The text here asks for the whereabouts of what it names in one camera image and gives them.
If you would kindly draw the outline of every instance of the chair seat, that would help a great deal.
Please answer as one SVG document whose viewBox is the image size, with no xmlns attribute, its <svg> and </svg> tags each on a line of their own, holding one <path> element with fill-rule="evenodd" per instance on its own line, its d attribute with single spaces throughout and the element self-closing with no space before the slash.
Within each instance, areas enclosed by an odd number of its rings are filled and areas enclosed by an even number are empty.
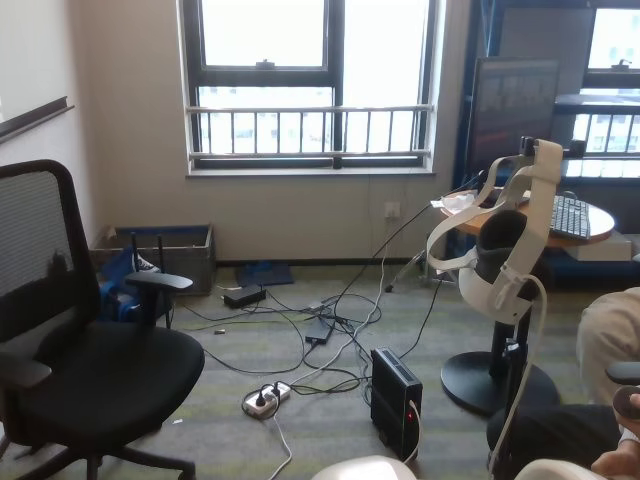
<svg viewBox="0 0 640 480">
<path fill-rule="evenodd" d="M 107 451 L 158 428 L 204 366 L 180 332 L 134 324 L 88 325 L 56 358 L 51 376 L 20 398 L 34 440 Z"/>
</svg>

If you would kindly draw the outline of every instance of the beige pants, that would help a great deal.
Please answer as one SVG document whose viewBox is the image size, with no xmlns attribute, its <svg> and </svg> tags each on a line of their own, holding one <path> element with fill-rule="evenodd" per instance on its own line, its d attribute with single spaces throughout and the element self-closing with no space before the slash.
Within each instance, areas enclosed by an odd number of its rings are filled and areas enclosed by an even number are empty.
<svg viewBox="0 0 640 480">
<path fill-rule="evenodd" d="M 619 385 L 609 380 L 606 368 L 640 361 L 640 287 L 603 295 L 582 312 L 577 353 L 589 401 L 611 405 Z"/>
</svg>

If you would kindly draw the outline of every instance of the white wall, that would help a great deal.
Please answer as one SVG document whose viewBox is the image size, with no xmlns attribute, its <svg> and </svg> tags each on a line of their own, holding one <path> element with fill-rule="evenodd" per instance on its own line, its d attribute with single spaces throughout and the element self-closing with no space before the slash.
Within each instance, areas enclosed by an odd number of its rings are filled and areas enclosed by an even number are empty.
<svg viewBox="0 0 640 480">
<path fill-rule="evenodd" d="M 436 176 L 186 179 L 176 0 L 85 0 L 93 125 L 101 178 L 108 185 L 106 218 L 115 225 L 211 221 L 225 260 L 369 256 L 400 225 L 385 222 L 385 201 L 401 201 L 408 219 L 451 185 L 469 0 L 448 4 L 448 21 L 455 25 L 444 45 L 438 42 L 450 54 L 436 72 L 446 78 L 441 95 L 448 102 L 440 109 Z M 432 223 L 422 219 L 408 228 L 390 255 L 421 249 Z"/>
<path fill-rule="evenodd" d="M 0 33 L 3 44 L 0 75 L 6 95 L 5 113 L 20 114 L 67 95 L 76 108 L 27 133 L 0 144 L 0 165 L 50 158 L 72 173 L 87 239 L 97 234 L 100 192 L 95 176 L 96 160 L 89 153 L 86 104 L 80 78 L 84 71 L 76 61 L 81 48 L 79 11 L 81 0 L 0 0 Z"/>
</svg>

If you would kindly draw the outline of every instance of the chair armrest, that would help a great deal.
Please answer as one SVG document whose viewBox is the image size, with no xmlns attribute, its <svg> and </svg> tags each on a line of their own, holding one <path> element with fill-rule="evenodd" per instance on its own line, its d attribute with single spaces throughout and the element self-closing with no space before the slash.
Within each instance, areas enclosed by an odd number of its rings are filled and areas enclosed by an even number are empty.
<svg viewBox="0 0 640 480">
<path fill-rule="evenodd" d="M 27 390 L 51 375 L 47 365 L 28 358 L 0 353 L 0 387 Z"/>
<path fill-rule="evenodd" d="M 640 362 L 617 362 L 609 365 L 607 376 L 618 385 L 640 385 Z"/>
<path fill-rule="evenodd" d="M 164 292 L 179 292 L 193 285 L 188 278 L 159 272 L 133 272 L 124 281 L 127 285 Z"/>
</svg>

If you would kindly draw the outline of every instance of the keyboard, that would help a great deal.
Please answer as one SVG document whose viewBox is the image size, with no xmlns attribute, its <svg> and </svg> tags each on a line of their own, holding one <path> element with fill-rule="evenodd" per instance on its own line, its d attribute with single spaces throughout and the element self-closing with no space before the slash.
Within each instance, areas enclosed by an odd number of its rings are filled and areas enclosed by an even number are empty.
<svg viewBox="0 0 640 480">
<path fill-rule="evenodd" d="M 589 240 L 589 204 L 556 195 L 553 200 L 551 231 L 565 237 Z"/>
</svg>

